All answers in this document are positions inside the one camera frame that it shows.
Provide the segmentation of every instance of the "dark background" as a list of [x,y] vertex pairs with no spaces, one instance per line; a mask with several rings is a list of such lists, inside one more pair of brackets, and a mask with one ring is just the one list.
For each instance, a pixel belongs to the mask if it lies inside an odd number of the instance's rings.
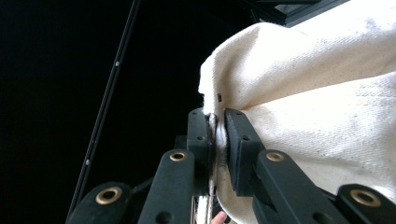
[[[131,4],[0,1],[0,223],[65,221]],[[86,189],[155,174],[201,64],[250,24],[233,1],[142,1]]]

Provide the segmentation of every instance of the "black plastic part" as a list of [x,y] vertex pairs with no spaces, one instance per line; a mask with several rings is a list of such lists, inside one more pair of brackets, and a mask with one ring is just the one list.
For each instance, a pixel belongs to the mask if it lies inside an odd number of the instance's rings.
[[139,220],[139,216],[142,213],[143,206],[145,205],[146,199],[149,195],[149,190],[153,179],[154,177],[146,180],[132,189],[132,209],[127,211],[128,215],[131,216],[131,222],[128,224],[136,224]]
[[[353,189],[373,194],[379,200],[380,205],[373,206],[373,198],[370,198],[370,195],[364,197],[364,194],[356,195],[363,200],[363,203],[359,203],[352,198]],[[338,190],[335,204],[351,223],[396,223],[396,205],[376,190],[362,185],[342,186]]]
[[[171,160],[175,153],[184,154],[175,156],[181,161]],[[181,149],[163,154],[138,223],[192,223],[193,186],[194,155]]]
[[224,112],[225,127],[229,140],[229,161],[231,182],[237,196],[252,196],[251,177],[253,164],[264,148],[247,116],[234,109]]
[[277,4],[277,5],[302,5],[315,4],[320,0],[257,0],[256,2],[262,4]]
[[[276,153],[280,155],[276,159],[283,160],[271,161],[267,158],[269,153]],[[260,152],[256,174],[282,223],[348,223],[287,154],[269,149]]]
[[211,169],[211,132],[202,108],[194,109],[189,114],[187,131],[187,150],[195,157],[195,196],[208,193],[209,173]]
[[307,4],[286,13],[285,26],[291,27],[302,21],[306,21],[334,7],[338,7],[349,0],[321,0],[315,4]]
[[[120,197],[113,203],[99,204],[96,196],[110,187],[121,189]],[[67,224],[121,224],[127,223],[132,199],[132,191],[128,185],[118,182],[108,182],[92,189],[73,211]]]
[[187,135],[177,135],[174,149],[187,149]]
[[280,224],[279,214],[270,205],[262,203],[256,196],[253,196],[253,211],[260,224]]
[[243,5],[248,6],[250,10],[254,10],[257,15],[264,21],[273,22],[284,25],[286,15],[273,6],[266,6],[253,0],[239,0]]

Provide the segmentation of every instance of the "metal rivet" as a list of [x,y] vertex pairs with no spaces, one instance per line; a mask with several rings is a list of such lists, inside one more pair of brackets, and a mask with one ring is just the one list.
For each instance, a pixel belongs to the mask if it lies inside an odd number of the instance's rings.
[[283,161],[285,158],[282,156],[282,154],[279,154],[277,152],[270,152],[267,153],[267,159],[270,161]]
[[379,201],[379,199],[372,192],[367,190],[353,189],[350,191],[350,196],[352,196],[356,202],[369,207],[378,207],[381,205],[381,201]]
[[114,203],[122,194],[119,187],[110,187],[96,194],[96,202],[99,204]]
[[187,155],[182,152],[176,152],[173,153],[170,158],[172,161],[184,161],[187,159]]

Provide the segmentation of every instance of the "fabric fold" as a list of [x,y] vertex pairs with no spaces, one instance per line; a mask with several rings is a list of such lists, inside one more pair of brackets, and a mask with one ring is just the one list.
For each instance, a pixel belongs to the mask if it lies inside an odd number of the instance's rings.
[[[396,3],[350,1],[294,28],[259,23],[231,37],[202,65],[199,92],[204,113],[219,117],[221,157],[223,110],[242,110],[264,145],[319,187],[359,183],[396,203],[395,71]],[[253,223],[251,199],[232,194],[220,162],[221,205]]]

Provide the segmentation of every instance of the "white fabric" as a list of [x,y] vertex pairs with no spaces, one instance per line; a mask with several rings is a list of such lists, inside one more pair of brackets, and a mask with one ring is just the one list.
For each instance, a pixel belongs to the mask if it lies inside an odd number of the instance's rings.
[[396,203],[396,1],[350,1],[293,28],[259,23],[201,67],[204,112],[219,117],[217,193],[255,223],[224,162],[224,108],[243,110],[266,148],[285,151],[329,192],[348,183]]

